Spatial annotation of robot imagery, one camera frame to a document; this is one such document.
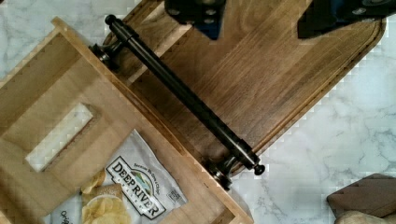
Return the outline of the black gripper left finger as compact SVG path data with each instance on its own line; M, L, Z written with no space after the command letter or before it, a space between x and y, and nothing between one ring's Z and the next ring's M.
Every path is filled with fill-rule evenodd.
M180 24L190 24L211 40L219 38L227 0L164 0L166 13Z

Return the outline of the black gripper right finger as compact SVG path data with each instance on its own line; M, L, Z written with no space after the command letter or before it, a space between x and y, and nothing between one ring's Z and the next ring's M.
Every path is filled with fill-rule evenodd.
M299 39L325 35L360 21L378 21L396 12L396 0L312 0L297 22Z

